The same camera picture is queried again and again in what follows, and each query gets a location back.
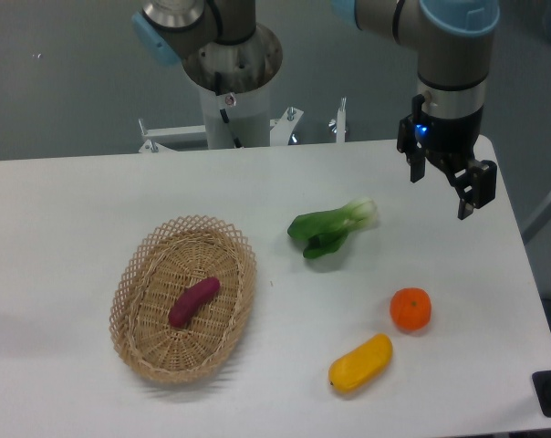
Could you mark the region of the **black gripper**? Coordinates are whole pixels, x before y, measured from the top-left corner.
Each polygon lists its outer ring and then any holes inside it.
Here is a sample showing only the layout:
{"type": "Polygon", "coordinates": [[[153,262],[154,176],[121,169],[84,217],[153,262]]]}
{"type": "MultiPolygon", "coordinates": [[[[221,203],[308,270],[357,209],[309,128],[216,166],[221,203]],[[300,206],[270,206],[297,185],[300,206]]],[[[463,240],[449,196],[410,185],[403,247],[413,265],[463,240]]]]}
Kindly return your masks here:
{"type": "Polygon", "coordinates": [[[422,108],[428,102],[422,94],[412,98],[411,114],[400,121],[397,150],[406,155],[412,183],[425,176],[425,161],[443,173],[452,173],[449,182],[459,197],[457,217],[464,220],[496,194],[497,164],[477,161],[473,151],[483,108],[462,118],[444,119],[422,108]]]}

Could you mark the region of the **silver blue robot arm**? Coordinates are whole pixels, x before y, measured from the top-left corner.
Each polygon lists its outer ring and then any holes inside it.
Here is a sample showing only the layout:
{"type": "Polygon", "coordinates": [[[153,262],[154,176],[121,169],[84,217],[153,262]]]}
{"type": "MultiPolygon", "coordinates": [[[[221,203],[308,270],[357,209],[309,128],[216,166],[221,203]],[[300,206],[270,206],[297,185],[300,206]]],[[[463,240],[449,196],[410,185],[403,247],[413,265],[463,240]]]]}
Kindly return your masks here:
{"type": "MultiPolygon", "coordinates": [[[[411,179],[431,164],[459,197],[466,218],[495,197],[497,168],[473,152],[483,116],[495,1],[336,1],[334,12],[361,31],[393,40],[418,55],[411,113],[397,148],[411,179]]],[[[282,65],[277,37],[256,19],[252,1],[147,1],[132,16],[140,42],[162,64],[181,64],[203,94],[213,149],[266,146],[265,106],[245,102],[265,89],[282,65]]]]}

